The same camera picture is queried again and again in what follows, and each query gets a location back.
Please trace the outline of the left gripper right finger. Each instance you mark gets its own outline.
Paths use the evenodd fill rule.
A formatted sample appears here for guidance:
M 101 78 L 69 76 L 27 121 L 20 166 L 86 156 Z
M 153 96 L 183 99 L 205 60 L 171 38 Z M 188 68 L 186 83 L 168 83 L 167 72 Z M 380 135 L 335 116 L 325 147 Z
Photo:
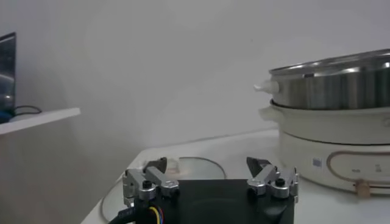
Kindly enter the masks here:
M 266 159 L 247 157 L 246 163 L 252 178 L 247 180 L 248 189 L 257 197 L 270 194 L 277 199 L 292 197 L 299 200 L 299 174 L 297 169 L 279 169 Z

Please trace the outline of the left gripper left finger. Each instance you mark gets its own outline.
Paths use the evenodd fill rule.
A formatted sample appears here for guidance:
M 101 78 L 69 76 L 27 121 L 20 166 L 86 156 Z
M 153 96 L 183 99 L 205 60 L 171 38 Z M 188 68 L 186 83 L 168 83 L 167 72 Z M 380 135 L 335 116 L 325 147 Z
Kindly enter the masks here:
M 180 194 L 179 181 L 166 175 L 166 157 L 148 161 L 141 169 L 127 169 L 122 175 L 123 202 L 127 207 L 137 200 L 149 202 L 157 195 L 176 198 Z

